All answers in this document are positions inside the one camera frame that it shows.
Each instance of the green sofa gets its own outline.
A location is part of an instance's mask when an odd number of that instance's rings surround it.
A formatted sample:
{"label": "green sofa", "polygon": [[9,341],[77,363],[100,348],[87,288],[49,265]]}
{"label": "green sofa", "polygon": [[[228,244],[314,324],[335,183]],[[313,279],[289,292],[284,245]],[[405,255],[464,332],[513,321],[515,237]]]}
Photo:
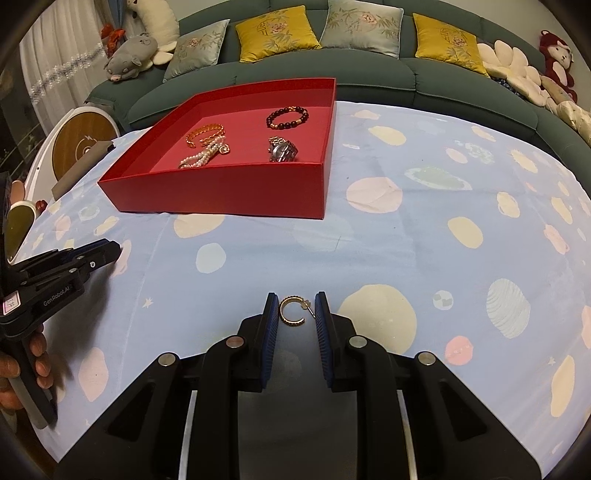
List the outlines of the green sofa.
{"label": "green sofa", "polygon": [[320,38],[327,0],[229,0],[180,20],[181,35],[230,18],[217,65],[163,83],[164,70],[152,68],[135,80],[104,82],[87,99],[104,105],[124,131],[154,125],[196,93],[295,77],[334,77],[337,99],[399,105],[443,113],[519,138],[558,158],[591,193],[591,149],[579,135],[548,110],[519,98],[497,82],[448,63],[417,59],[413,13],[437,18],[473,33],[479,41],[503,40],[520,48],[531,65],[544,71],[544,56],[525,40],[478,15],[440,0],[376,1],[404,8],[400,59],[362,50],[323,48],[294,51],[256,63],[240,63],[236,24],[280,8],[304,4]]}

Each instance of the pearl necklace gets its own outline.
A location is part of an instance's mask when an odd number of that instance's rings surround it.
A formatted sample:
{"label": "pearl necklace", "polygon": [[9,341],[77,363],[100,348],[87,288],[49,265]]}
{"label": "pearl necklace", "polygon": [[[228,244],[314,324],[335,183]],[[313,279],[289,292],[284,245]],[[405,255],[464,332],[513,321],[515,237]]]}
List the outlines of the pearl necklace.
{"label": "pearl necklace", "polygon": [[203,167],[217,154],[217,152],[220,152],[222,155],[229,153],[230,147],[228,147],[225,141],[225,135],[218,135],[214,137],[214,139],[211,140],[211,143],[207,146],[205,150],[199,152],[196,155],[191,155],[190,157],[184,158],[183,160],[181,160],[181,163],[178,165],[178,167]]}

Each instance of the white plush toy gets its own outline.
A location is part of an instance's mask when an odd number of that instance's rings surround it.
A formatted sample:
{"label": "white plush toy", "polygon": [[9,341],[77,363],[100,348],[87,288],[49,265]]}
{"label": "white plush toy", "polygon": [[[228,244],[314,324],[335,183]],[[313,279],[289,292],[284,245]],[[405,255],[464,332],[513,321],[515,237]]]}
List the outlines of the white plush toy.
{"label": "white plush toy", "polygon": [[139,15],[146,32],[158,42],[158,51],[152,59],[155,65],[164,65],[172,58],[180,36],[178,21],[166,0],[127,0],[127,8]]}
{"label": "white plush toy", "polygon": [[520,94],[531,103],[552,111],[556,104],[546,90],[542,90],[542,80],[538,71],[529,65],[527,57],[518,48],[511,48],[505,42],[497,40],[493,50],[485,43],[478,44],[478,51],[488,75],[507,80]]}

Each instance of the gray plush pig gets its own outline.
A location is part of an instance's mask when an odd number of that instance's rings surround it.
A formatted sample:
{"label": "gray plush pig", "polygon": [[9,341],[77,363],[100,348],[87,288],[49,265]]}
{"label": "gray plush pig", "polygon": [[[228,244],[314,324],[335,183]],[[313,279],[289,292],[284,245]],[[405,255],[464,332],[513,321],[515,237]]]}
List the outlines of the gray plush pig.
{"label": "gray plush pig", "polygon": [[136,78],[152,65],[152,57],[158,50],[154,37],[145,34],[132,37],[113,54],[105,65],[111,82]]}

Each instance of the red box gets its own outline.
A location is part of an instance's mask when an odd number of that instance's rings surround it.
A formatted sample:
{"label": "red box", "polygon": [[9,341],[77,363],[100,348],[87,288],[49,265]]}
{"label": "red box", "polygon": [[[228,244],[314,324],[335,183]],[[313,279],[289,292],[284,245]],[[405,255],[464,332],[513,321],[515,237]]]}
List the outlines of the red box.
{"label": "red box", "polygon": [[[335,122],[336,81],[328,78],[276,80],[199,93],[134,143],[99,180],[121,212],[227,213],[324,218]],[[271,130],[266,118],[297,105],[309,120],[297,128]],[[296,112],[276,122],[299,118]],[[178,169],[198,150],[186,135],[220,123],[230,146],[203,167]],[[295,161],[269,161],[269,137],[298,148]]]}

